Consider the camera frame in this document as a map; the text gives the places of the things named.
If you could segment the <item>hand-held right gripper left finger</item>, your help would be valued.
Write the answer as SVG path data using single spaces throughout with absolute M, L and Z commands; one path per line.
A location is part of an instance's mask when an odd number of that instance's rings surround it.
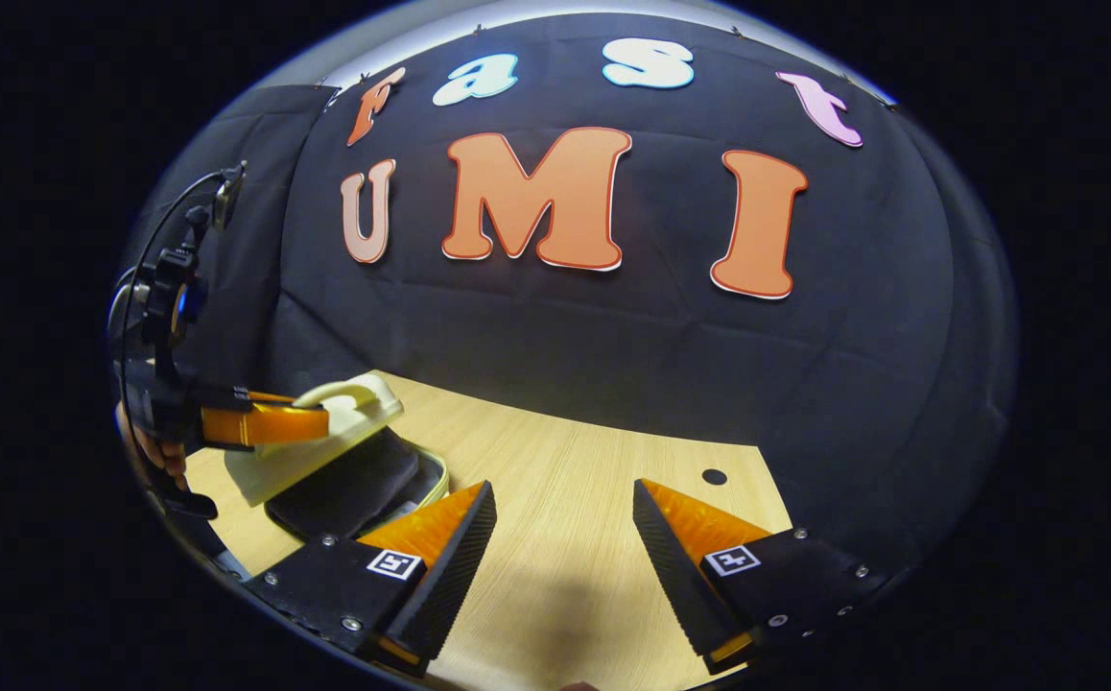
M 337 545 L 304 545 L 249 593 L 366 663 L 421 678 L 440 655 L 497 524 L 488 481 Z

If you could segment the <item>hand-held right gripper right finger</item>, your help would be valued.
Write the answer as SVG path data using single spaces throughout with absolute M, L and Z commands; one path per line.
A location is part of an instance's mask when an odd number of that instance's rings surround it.
M 648 478 L 634 483 L 631 519 L 678 625 L 713 674 L 802 655 L 892 582 L 804 528 L 768 531 Z

